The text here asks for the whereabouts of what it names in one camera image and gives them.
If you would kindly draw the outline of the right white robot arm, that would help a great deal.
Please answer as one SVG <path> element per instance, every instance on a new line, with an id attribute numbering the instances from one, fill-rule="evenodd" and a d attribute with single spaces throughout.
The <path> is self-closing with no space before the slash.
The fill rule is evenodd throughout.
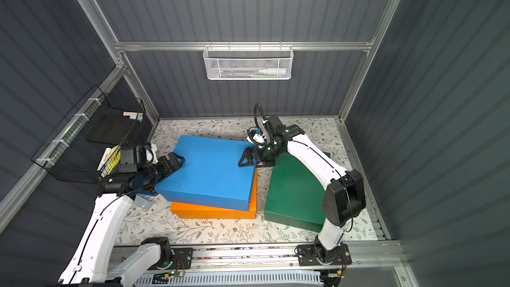
<path id="1" fill-rule="evenodd" d="M 366 207 L 364 181 L 322 152 L 300 127 L 265 121 L 247 130 L 251 143 L 239 167 L 270 167 L 265 206 L 275 223 L 317 232 L 316 255 L 327 262 L 337 254 L 345 227 Z"/>

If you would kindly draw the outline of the blue shoebox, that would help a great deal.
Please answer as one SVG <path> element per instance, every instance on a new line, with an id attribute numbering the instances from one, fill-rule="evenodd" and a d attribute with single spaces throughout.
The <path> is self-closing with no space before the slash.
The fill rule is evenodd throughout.
<path id="1" fill-rule="evenodd" d="M 254 166 L 238 163 L 251 143 L 181 136 L 174 153 L 185 158 L 183 167 L 155 190 L 167 201 L 194 205 L 229 205 L 244 209 L 250 199 Z"/>

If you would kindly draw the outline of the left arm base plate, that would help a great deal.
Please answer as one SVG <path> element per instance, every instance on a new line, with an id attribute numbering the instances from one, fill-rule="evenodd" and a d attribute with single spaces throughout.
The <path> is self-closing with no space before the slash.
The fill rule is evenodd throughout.
<path id="1" fill-rule="evenodd" d="M 192 248 L 173 248 L 173 256 L 169 260 L 165 260 L 162 263 L 154 264 L 149 268 L 150 271 L 176 271 L 189 270 L 191 268 L 191 262 L 193 258 Z"/>

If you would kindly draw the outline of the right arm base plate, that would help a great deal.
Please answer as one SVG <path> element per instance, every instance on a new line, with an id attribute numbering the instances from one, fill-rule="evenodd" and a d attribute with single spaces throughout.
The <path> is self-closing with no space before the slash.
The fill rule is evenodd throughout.
<path id="1" fill-rule="evenodd" d="M 301 267 L 337 266 L 346 267 L 352 264 L 349 248 L 341 243 L 334 249 L 327 251 L 319 244 L 300 244 L 294 249 Z"/>

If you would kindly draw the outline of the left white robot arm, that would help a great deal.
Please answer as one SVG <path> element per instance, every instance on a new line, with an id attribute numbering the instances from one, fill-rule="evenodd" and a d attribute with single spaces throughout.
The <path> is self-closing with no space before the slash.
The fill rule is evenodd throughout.
<path id="1" fill-rule="evenodd" d="M 157 158 L 144 147 L 121 150 L 103 165 L 94 210 L 80 243 L 58 279 L 58 286 L 133 286 L 151 267 L 175 264 L 169 240 L 145 240 L 110 271 L 108 264 L 122 221 L 139 193 L 154 192 L 157 184 L 180 170 L 185 158 L 170 153 Z"/>

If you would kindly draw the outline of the orange shoebox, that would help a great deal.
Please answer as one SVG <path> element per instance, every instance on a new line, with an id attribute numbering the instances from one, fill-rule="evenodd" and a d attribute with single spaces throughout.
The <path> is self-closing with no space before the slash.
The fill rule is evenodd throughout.
<path id="1" fill-rule="evenodd" d="M 254 171 L 250 199 L 244 209 L 229 205 L 194 205 L 173 202 L 171 212 L 180 219 L 255 220 L 258 208 L 258 170 Z"/>

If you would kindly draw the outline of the green shoebox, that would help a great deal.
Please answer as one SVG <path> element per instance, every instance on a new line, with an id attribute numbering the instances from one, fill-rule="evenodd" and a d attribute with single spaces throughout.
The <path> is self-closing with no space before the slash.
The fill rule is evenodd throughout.
<path id="1" fill-rule="evenodd" d="M 282 154 L 273 167 L 264 218 L 267 221 L 313 232 L 321 231 L 325 190 L 297 158 Z"/>

